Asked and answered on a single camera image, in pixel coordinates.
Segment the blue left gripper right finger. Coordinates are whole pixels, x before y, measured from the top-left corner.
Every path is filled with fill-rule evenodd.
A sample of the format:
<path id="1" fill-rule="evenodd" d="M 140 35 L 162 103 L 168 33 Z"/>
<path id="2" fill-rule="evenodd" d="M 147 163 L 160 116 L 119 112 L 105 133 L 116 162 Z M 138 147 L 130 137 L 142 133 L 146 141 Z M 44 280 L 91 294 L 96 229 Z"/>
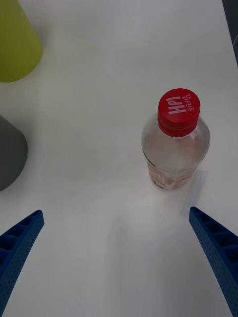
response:
<path id="1" fill-rule="evenodd" d="M 189 223 L 207 257 L 232 316 L 238 317 L 238 237 L 196 207 Z"/>

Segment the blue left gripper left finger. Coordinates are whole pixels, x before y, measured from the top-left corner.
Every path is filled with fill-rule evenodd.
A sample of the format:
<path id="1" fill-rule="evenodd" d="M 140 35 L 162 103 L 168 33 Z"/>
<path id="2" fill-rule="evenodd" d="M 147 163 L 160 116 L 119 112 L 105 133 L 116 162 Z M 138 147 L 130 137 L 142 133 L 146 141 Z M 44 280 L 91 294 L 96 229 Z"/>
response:
<path id="1" fill-rule="evenodd" d="M 43 213 L 37 210 L 0 236 L 0 314 L 5 310 L 19 274 L 43 226 Z"/>

